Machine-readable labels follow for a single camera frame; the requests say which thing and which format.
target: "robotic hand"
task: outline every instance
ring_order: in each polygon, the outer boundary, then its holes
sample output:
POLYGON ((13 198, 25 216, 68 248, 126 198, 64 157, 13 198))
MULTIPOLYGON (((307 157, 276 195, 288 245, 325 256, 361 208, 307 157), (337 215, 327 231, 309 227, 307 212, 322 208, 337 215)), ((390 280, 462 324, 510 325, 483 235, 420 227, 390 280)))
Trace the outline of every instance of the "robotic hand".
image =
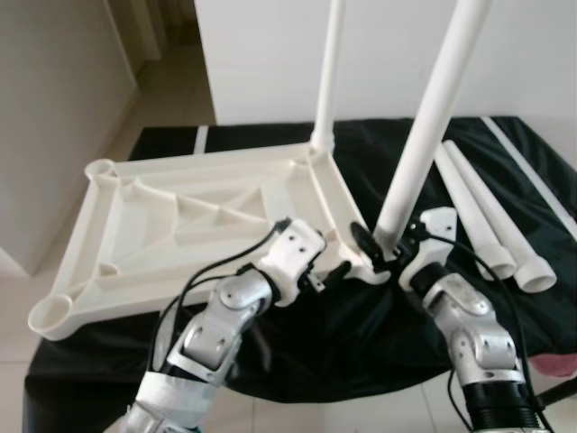
MULTIPOLYGON (((456 212, 424 212, 421 226, 454 241, 456 212)), ((548 433, 530 404, 515 344, 495 317, 489 300, 461 275, 445 267, 453 247, 409 230, 397 258, 384 263, 370 234, 352 227, 375 272, 396 269, 400 287, 417 297, 447 342, 450 358, 477 433, 548 433)), ((323 289, 310 272, 326 247, 303 221, 291 221, 268 255, 218 283, 206 309, 190 320, 159 372, 147 372, 123 433, 197 431, 223 383, 252 320, 272 303, 286 307, 305 286, 323 289)))

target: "white plastic pole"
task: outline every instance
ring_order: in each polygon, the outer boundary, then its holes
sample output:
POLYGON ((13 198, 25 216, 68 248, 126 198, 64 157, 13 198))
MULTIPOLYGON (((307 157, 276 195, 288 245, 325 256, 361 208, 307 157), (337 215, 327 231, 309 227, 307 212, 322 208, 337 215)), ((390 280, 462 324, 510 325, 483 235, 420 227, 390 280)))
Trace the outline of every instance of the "white plastic pole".
POLYGON ((449 125, 465 69, 489 7, 490 0, 459 0, 454 10, 375 227, 375 237, 386 258, 391 257, 407 226, 435 150, 449 125))
POLYGON ((310 137, 310 143, 315 152, 332 152, 334 149, 334 94, 343 33, 344 5, 345 0, 331 0, 321 85, 316 106, 315 130, 310 137))
MULTIPOLYGON (((475 253, 489 265, 500 280, 512 277, 517 268, 513 257, 508 249, 499 243, 495 232, 490 228, 489 221, 483 215, 443 146, 439 146, 436 150, 435 165, 441 173, 475 253)), ((477 266, 485 280, 492 280, 485 268, 478 263, 477 266)))
POLYGON ((519 288, 527 293, 537 293, 552 287, 557 282, 557 277, 549 263, 536 254, 459 148, 452 142, 447 142, 444 146, 497 237, 513 254, 517 262, 515 281, 519 288))
POLYGON ((508 154, 513 158, 513 161, 517 163, 519 168, 525 173, 529 181, 533 184, 535 189, 541 194, 543 200, 549 205, 551 210, 557 215, 561 224, 565 226, 569 234, 573 237, 575 241, 577 241, 577 223, 569 215, 567 209, 561 204, 559 198, 555 196, 555 194, 547 187, 547 185, 543 182, 541 177, 537 174, 535 169, 529 164, 529 162, 525 159, 525 157, 521 154, 521 152, 515 147, 515 144, 509 140, 507 135, 501 131, 499 126, 491 119, 490 117, 482 117, 481 120, 490 131, 495 135, 497 140, 501 143, 501 145, 505 148, 508 154))

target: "tiled floor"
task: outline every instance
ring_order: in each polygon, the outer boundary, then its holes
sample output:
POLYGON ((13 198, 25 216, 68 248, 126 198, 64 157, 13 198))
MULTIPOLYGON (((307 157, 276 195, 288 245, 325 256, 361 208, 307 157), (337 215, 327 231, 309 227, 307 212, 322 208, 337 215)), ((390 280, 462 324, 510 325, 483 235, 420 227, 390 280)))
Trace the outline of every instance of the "tiled floor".
MULTIPOLYGON (((144 126, 215 122, 198 47, 172 48, 165 60, 145 68, 140 81, 142 98, 106 155, 108 158, 125 160, 144 126)), ((80 201, 34 278, 3 281, 0 290, 0 431, 3 433, 21 431, 23 378, 38 342, 28 330, 26 318, 33 304, 50 289, 79 206, 80 201)), ((206 419, 205 432, 463 432, 446 397, 445 383, 446 375, 443 375, 402 392, 328 405, 280 405, 221 390, 206 419)), ((463 404, 458 390, 455 395, 463 404)), ((560 402, 548 409, 547 414, 557 433, 577 432, 576 400, 560 402)))

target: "doorway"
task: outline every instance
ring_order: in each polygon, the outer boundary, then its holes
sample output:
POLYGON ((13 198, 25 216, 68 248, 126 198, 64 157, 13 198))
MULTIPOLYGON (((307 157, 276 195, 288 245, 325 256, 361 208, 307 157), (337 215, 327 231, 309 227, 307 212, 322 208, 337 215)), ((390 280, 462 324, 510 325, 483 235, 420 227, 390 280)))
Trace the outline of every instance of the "doorway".
POLYGON ((141 90, 133 114, 146 126, 215 124, 194 2, 105 1, 141 90))

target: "white plastic table frame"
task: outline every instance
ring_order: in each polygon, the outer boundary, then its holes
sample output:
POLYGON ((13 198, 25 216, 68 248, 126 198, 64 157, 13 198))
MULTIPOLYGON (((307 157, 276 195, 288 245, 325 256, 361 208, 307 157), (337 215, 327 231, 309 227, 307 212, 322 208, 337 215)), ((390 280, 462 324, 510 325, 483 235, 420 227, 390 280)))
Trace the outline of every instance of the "white plastic table frame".
MULTIPOLYGON (((422 189, 489 4, 456 6, 375 229, 386 256, 422 189)), ((30 313, 33 331, 59 340, 86 323, 163 309, 193 273, 256 244, 284 217, 304 219, 326 238, 318 277, 348 260, 350 278, 388 278, 372 272, 350 234, 351 222, 365 223, 332 156, 344 6, 331 2, 310 143, 87 166, 88 191, 52 290, 30 313)), ((208 275, 234 272, 265 252, 266 245, 208 275)), ((212 287, 193 290, 186 303, 206 301, 212 287)))

